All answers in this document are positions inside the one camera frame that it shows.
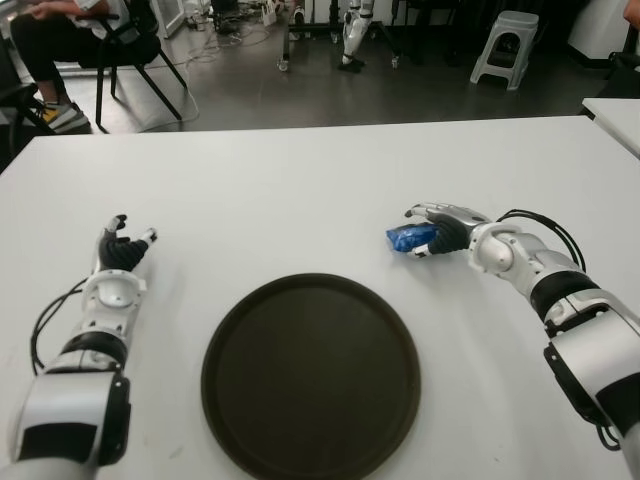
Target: robotic arm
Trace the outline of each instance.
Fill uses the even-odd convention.
[[[469,264],[511,283],[549,336],[544,357],[576,411],[613,427],[629,470],[640,479],[640,319],[572,260],[518,227],[453,205],[406,212],[438,226],[418,257],[468,250]]]
[[[82,321],[60,355],[36,376],[9,442],[1,480],[87,480],[124,454],[129,380],[123,369],[146,290],[131,271],[157,239],[118,237],[126,216],[104,228],[82,297]]]

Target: white table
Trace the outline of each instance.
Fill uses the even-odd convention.
[[[640,158],[640,100],[585,98],[582,103],[597,125]]]
[[[384,230],[421,200],[536,210],[640,311],[639,186],[637,160],[584,117],[36,139],[0,177],[0,431],[31,380],[36,315],[87,274],[99,229],[126,212],[131,233],[155,226],[160,239],[127,364],[129,448],[100,478],[249,478],[206,425],[205,349],[258,286],[330,272],[382,295],[420,355],[418,417],[371,479],[628,479],[556,385],[527,302],[461,254],[393,255]],[[43,334],[45,359],[79,311],[70,301]],[[0,464],[4,447],[0,435]]]

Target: robot leg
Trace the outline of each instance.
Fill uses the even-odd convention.
[[[355,54],[360,48],[362,39],[367,34],[371,19],[373,18],[373,1],[365,0],[362,6],[352,4],[349,12],[345,15],[344,22],[344,53],[342,62],[338,66],[340,70],[359,72],[365,65],[364,62],[355,58]]]

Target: white plastic stool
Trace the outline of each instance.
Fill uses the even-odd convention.
[[[505,10],[502,12],[496,23],[493,24],[489,40],[484,47],[482,55],[478,57],[476,66],[471,74],[471,83],[478,83],[482,75],[489,74],[504,77],[509,80],[507,90],[517,90],[524,73],[529,66],[529,53],[533,48],[533,39],[538,30],[538,16],[533,13],[514,12]],[[518,54],[513,67],[499,67],[491,65],[489,59],[494,53],[500,37],[505,33],[513,33],[520,40]]]

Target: black pants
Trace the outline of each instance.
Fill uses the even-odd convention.
[[[66,90],[54,61],[95,58],[101,40],[88,28],[78,28],[64,15],[36,20],[20,15],[11,22],[11,37],[27,70],[37,82],[53,81],[58,96]]]

